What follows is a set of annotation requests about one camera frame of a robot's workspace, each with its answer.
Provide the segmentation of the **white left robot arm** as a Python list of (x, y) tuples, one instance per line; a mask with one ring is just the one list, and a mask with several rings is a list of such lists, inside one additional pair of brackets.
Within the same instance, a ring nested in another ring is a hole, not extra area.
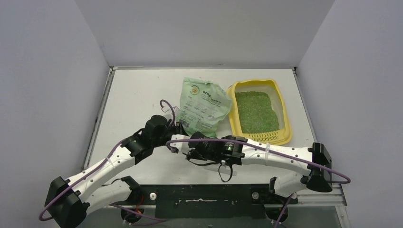
[(101, 161), (86, 170), (63, 179), (55, 178), (48, 189), (39, 220), (55, 220), (61, 228), (76, 228), (87, 215), (115, 202), (135, 204), (141, 197), (138, 183), (130, 176), (114, 183), (107, 181), (153, 154), (175, 135), (186, 135), (183, 125), (164, 116), (154, 115), (144, 128), (122, 139)]

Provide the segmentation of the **green cat litter bag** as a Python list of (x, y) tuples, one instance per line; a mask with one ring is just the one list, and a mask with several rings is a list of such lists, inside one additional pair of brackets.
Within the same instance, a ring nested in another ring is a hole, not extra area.
[(232, 100), (216, 83), (185, 77), (182, 83), (179, 114), (175, 120), (188, 135), (201, 132), (215, 137), (219, 122), (229, 114)]

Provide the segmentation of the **white bag sealing clip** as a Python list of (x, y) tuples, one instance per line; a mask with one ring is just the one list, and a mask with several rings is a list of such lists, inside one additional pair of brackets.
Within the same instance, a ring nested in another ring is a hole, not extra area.
[(229, 166), (225, 166), (225, 165), (223, 166), (220, 164), (205, 166), (204, 169), (209, 170), (209, 171), (219, 172), (220, 174), (226, 174), (226, 175), (231, 174), (231, 170), (230, 170)]

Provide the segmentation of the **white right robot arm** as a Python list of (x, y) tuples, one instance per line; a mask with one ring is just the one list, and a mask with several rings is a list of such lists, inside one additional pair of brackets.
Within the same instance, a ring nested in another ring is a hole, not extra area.
[(329, 172), (331, 156), (318, 142), (310, 147), (296, 148), (263, 144), (233, 135), (211, 139), (196, 132), (186, 146), (187, 159), (211, 161), (230, 168), (233, 165), (265, 165), (289, 170), (284, 176), (270, 179), (267, 196), (274, 203), (304, 189), (325, 193), (333, 190)]

